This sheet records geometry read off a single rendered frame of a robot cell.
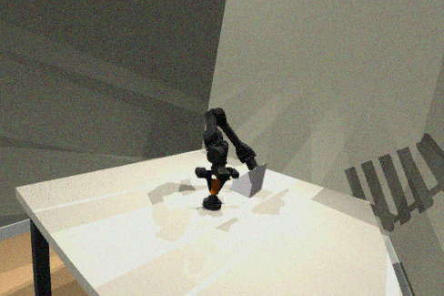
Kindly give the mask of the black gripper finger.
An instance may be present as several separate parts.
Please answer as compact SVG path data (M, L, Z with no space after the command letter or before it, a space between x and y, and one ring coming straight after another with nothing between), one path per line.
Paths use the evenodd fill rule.
M224 184L225 184L227 181L229 181L229 180L231 180L231 178L229 178L229 179L227 179L227 180L220 180L221 182L220 182L220 188L219 188L219 191L221 190L221 188L223 188Z
M211 179L205 179L207 181L207 186L208 186L208 190L211 190L211 183L212 183L212 178Z

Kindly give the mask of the orange knob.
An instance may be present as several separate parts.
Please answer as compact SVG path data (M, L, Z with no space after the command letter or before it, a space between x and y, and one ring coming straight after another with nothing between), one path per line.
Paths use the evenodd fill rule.
M213 179L212 183L211 183L211 190L209 191L210 194L212 195L217 195L219 192L219 188L220 188L220 180L217 179Z

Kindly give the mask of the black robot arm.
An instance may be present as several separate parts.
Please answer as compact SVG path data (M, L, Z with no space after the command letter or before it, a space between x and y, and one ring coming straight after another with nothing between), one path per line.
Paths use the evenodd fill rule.
M204 132L204 144L207 151L207 160L214 164L211 169L211 174L215 174L217 180L227 180L233 174L232 167L228 168L219 166L217 163L221 159L227 159L228 143L223 140L222 132L217 129L221 127L229 140L236 148L236 154L241 163L246 163L249 171L258 167L254 157L256 153L247 144L240 141L236 133L227 123L227 116L222 108L211 108L205 114L207 129ZM252 157L253 156L253 157Z

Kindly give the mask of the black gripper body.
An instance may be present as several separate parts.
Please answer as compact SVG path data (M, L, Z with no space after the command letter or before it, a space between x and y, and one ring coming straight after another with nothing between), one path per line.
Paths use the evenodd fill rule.
M227 160L221 159L217 164L219 166L224 166L224 165L226 166ZM215 174L211 174L211 170L206 170L205 168L196 168L195 174L198 179L211 179L212 175L215 175ZM231 178L232 179L239 179L239 173L234 168L233 168L233 174L232 174Z

